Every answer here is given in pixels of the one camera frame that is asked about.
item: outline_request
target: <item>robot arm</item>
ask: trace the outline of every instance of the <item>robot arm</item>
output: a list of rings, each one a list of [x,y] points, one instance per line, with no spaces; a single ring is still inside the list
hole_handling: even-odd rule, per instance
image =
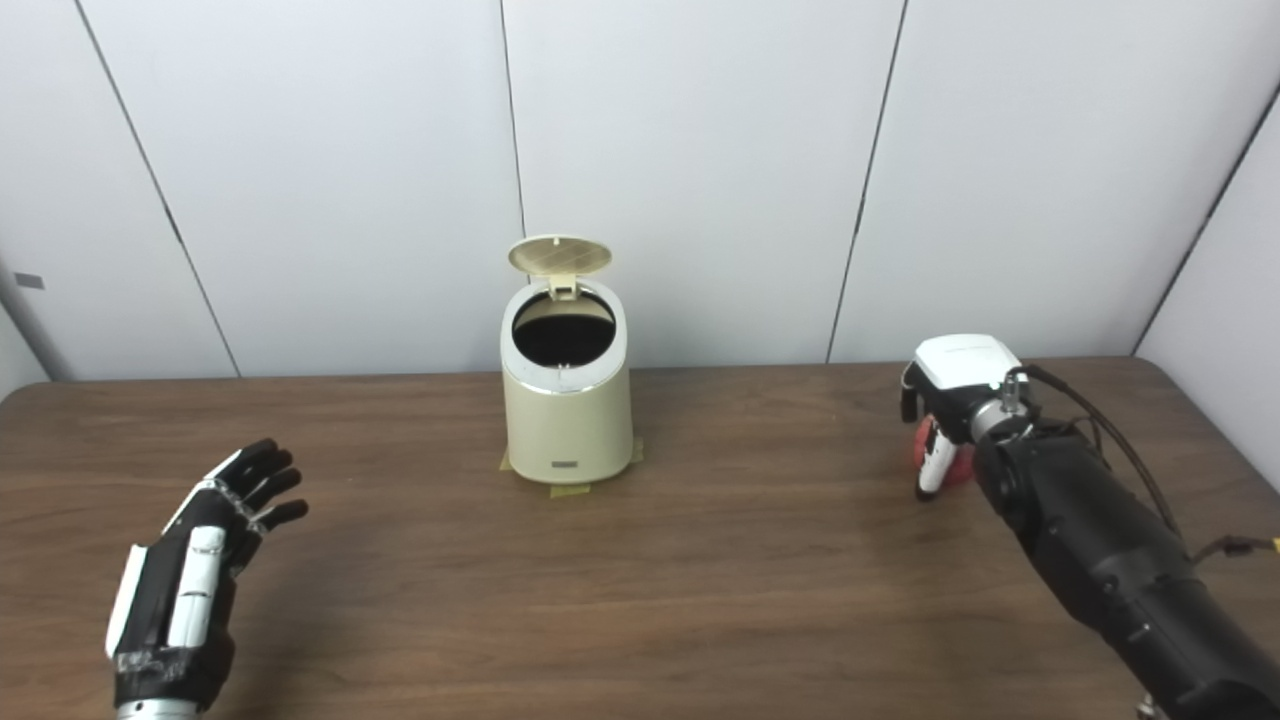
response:
[[[192,488],[151,546],[133,546],[106,630],[118,719],[189,720],[212,705],[236,646],[227,632],[236,575],[264,536],[306,515],[266,509],[302,475],[274,441],[237,450]]]
[[[977,445],[978,483],[1032,566],[1167,717],[1280,719],[1280,667],[1208,594],[1171,524],[1074,427],[1038,416],[1020,369],[992,337],[933,338],[904,373],[904,420],[919,395],[940,437]],[[934,473],[922,466],[919,496],[937,492]]]

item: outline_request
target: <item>black cable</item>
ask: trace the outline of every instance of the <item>black cable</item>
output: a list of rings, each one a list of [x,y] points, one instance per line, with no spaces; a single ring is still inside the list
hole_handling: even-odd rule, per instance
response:
[[[1098,460],[1102,460],[1102,465],[1110,470],[1111,462],[1107,462],[1107,456],[1102,454],[1102,428],[1098,427],[1098,421],[1094,418],[1091,418],[1089,415],[1071,418],[1066,421],[1066,427],[1062,428],[1062,433],[1074,430],[1080,423],[1088,423],[1089,428],[1093,429],[1093,450],[1098,452]]]
[[[1228,557],[1239,557],[1242,555],[1249,555],[1254,550],[1267,550],[1272,552],[1280,552],[1280,538],[1262,539],[1262,538],[1247,538],[1242,536],[1222,536],[1216,541],[1206,544],[1199,552],[1193,555],[1192,565],[1199,565],[1202,560],[1217,552],[1221,552]]]
[[[1142,484],[1147,487],[1147,493],[1151,495],[1151,501],[1156,505],[1156,511],[1160,512],[1160,518],[1165,521],[1165,525],[1167,525],[1175,536],[1183,536],[1181,530],[1178,529],[1178,523],[1174,520],[1174,511],[1169,507],[1169,501],[1165,500],[1165,493],[1160,489],[1160,486],[1156,483],[1156,478],[1152,477],[1151,470],[1147,469],[1147,464],[1142,461],[1142,457],[1138,456],[1138,451],[1129,445],[1129,441],[1125,439],[1124,434],[1111,424],[1111,420],[1108,420],[1107,416],[1097,409],[1097,406],[1089,402],[1087,397],[1076,392],[1071,386],[1066,384],[1065,380],[1039,365],[1021,365],[1019,368],[1014,368],[1012,370],[1005,373],[1005,382],[1018,382],[1016,375],[1027,375],[1028,378],[1033,378],[1047,384],[1048,387],[1074,400],[1076,405],[1088,413],[1088,415],[1093,418],[1093,420],[1101,425],[1108,436],[1111,436],[1111,439],[1114,439],[1116,446],[1120,447],[1120,451],[1129,459],[1133,469],[1138,471],[1138,477],[1142,478]]]

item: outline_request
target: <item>cream trash can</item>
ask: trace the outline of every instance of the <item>cream trash can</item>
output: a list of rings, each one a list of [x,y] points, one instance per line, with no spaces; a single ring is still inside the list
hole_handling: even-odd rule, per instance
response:
[[[631,461],[627,318],[613,291],[581,277],[612,258],[604,245],[554,234],[508,254],[532,278],[502,319],[507,457],[530,480],[590,483]]]

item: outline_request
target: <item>open lid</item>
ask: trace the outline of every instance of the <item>open lid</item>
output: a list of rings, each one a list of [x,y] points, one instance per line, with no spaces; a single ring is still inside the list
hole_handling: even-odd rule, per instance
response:
[[[600,270],[613,260],[613,252],[581,237],[539,234],[511,246],[507,259],[522,273],[547,278],[552,300],[575,300],[577,275]]]

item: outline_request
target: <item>wooden table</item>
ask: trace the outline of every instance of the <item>wooden table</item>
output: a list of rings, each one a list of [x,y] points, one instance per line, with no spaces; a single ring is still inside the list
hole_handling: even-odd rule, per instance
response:
[[[1192,543],[1277,534],[1280,498],[1164,373],[1047,365],[1128,433]],[[554,500],[498,470],[493,374],[20,391],[0,407],[0,717],[113,716],[129,543],[264,436],[312,515],[242,577],[211,720],[1132,717],[1138,685],[977,487],[916,503],[900,370],[636,372],[645,460]],[[1204,575],[1280,653],[1280,562]]]

